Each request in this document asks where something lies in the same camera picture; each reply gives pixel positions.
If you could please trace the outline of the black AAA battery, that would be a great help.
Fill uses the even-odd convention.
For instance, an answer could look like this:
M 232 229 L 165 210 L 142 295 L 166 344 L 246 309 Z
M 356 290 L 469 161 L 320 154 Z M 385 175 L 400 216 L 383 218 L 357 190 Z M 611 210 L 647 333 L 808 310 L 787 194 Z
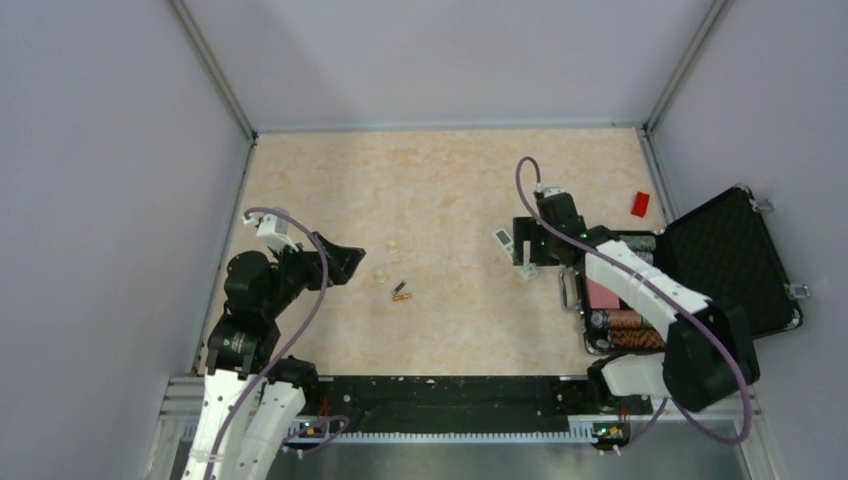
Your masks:
M 397 286 L 396 286 L 396 287 L 395 287 L 395 288 L 391 291 L 391 295 L 392 295 L 392 296 L 397 296 L 397 295 L 398 295 L 398 294 L 399 294 L 399 293 L 403 290 L 403 288 L 404 288 L 405 286 L 406 286 L 406 281 L 401 281 L 401 282 L 400 282 L 400 283 L 399 283 L 399 284 L 398 284 L 398 285 L 397 285 Z

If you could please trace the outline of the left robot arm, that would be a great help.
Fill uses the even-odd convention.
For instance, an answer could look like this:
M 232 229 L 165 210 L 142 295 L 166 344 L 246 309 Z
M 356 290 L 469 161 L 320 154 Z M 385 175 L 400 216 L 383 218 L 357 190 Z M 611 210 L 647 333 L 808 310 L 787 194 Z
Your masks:
M 274 361 L 278 317 L 305 290 L 346 284 L 366 256 L 315 236 L 320 251 L 274 242 L 226 267 L 223 313 L 207 341 L 203 402 L 185 479 L 264 479 L 299 413 L 319 404 L 313 363 Z

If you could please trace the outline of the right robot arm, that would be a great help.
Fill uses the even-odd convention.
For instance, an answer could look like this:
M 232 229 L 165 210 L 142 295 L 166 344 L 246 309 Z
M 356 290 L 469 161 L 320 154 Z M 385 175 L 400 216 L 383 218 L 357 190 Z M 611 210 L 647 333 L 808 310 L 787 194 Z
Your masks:
M 739 395 L 752 410 L 750 386 L 760 376 L 753 338 L 742 326 L 744 311 L 727 298 L 691 290 L 639 258 L 619 235 L 589 228 L 573 197 L 558 187 L 537 184 L 519 196 L 528 210 L 531 243 L 555 264 L 576 269 L 624 300 L 665 344 L 660 353 L 627 353 L 595 367 L 586 385 L 589 404 L 612 412 L 627 396 L 670 398 L 686 412 L 702 412 Z

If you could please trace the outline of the white remote control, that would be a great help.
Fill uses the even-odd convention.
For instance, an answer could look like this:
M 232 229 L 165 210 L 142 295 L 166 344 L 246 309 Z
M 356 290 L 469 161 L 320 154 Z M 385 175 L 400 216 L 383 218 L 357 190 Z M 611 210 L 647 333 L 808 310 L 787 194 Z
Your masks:
M 504 228 L 495 230 L 492 235 L 510 262 L 513 262 L 515 259 L 516 248 L 512 235 Z M 530 263 L 522 263 L 520 265 L 513 264 L 513 269 L 525 281 L 530 281 L 538 275 L 536 267 Z

